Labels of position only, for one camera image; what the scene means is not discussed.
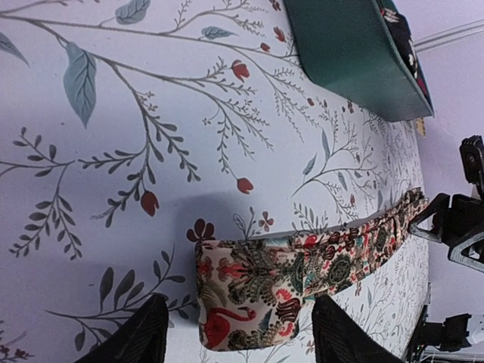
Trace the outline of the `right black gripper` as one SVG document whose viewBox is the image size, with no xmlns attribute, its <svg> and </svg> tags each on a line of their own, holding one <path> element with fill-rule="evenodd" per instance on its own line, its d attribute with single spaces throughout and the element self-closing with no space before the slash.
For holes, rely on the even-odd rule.
<svg viewBox="0 0 484 363">
<path fill-rule="evenodd" d="M 432 242 L 443 242 L 448 259 L 483 272 L 483 202 L 463 194 L 438 194 L 408 224 L 408 232 Z"/>
</svg>

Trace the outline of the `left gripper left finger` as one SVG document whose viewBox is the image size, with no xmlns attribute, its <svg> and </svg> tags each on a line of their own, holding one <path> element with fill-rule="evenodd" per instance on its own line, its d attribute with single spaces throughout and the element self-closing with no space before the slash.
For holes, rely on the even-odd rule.
<svg viewBox="0 0 484 363">
<path fill-rule="evenodd" d="M 152 295 L 98 348 L 78 363 L 164 363 L 169 310 L 162 294 Z"/>
</svg>

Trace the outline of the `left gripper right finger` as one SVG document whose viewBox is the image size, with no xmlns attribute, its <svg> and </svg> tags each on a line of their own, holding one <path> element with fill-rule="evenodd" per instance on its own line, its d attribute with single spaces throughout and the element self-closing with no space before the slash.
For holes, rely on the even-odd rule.
<svg viewBox="0 0 484 363">
<path fill-rule="evenodd" d="M 316 299 L 312 333 L 317 363 L 401 363 L 372 340 L 330 296 Z"/>
</svg>

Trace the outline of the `flamingo patterned tie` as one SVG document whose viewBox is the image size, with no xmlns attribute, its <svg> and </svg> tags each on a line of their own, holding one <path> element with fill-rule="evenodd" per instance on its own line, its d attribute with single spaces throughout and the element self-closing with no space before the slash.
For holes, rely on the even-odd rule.
<svg viewBox="0 0 484 363">
<path fill-rule="evenodd" d="M 302 309 L 357 284 L 388 262 L 427 204 L 422 190 L 414 188 L 382 215 L 358 225 L 319 234 L 198 241 L 201 344 L 232 352 L 292 340 Z"/>
</svg>

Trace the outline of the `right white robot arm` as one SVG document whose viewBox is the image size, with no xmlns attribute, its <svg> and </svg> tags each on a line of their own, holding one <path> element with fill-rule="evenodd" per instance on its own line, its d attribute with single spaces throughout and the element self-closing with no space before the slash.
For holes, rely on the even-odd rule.
<svg viewBox="0 0 484 363">
<path fill-rule="evenodd" d="M 462 194 L 438 194 L 408 226 L 414 236 L 444 244 L 448 260 L 483 271 L 483 202 Z M 442 323 L 426 322 L 418 343 L 457 352 L 483 341 L 483 315 L 460 314 Z"/>
</svg>

